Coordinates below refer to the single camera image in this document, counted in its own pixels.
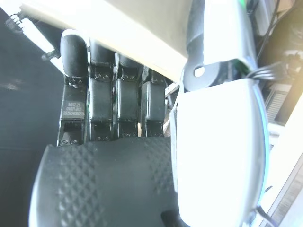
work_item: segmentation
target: dark floor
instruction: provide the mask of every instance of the dark floor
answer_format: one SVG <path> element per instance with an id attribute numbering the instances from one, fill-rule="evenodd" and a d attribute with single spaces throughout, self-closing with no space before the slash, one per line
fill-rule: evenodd
<path id="1" fill-rule="evenodd" d="M 25 227 L 41 156 L 56 141 L 63 80 L 6 19 L 0 9 L 0 226 Z"/>

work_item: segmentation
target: round hole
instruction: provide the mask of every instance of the round hole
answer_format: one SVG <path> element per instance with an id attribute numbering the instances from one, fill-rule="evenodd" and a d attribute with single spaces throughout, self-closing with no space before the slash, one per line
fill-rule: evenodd
<path id="1" fill-rule="evenodd" d="M 204 67 L 197 68 L 194 72 L 195 77 L 200 77 L 204 74 Z"/>

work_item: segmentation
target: beige board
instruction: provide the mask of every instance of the beige board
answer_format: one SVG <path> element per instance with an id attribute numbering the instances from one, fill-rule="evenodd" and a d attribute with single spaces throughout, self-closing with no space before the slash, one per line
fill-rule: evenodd
<path id="1" fill-rule="evenodd" d="M 178 81 L 187 60 L 191 0 L 24 0 L 22 9 Z"/>

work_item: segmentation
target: wire bundle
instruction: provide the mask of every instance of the wire bundle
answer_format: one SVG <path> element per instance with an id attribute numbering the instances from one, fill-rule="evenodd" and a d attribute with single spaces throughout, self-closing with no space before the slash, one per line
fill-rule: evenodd
<path id="1" fill-rule="evenodd" d="M 286 67 L 281 62 L 276 62 L 268 66 L 258 68 L 250 72 L 246 78 L 265 79 L 265 80 L 281 80 L 287 78 Z"/>

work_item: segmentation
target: green light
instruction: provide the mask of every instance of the green light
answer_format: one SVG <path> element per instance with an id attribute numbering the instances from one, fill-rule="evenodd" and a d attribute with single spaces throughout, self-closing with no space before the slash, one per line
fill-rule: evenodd
<path id="1" fill-rule="evenodd" d="M 240 2 L 240 4 L 241 4 L 244 8 L 246 8 L 246 1 L 245 1 L 245 0 L 239 0 L 239 2 Z"/>

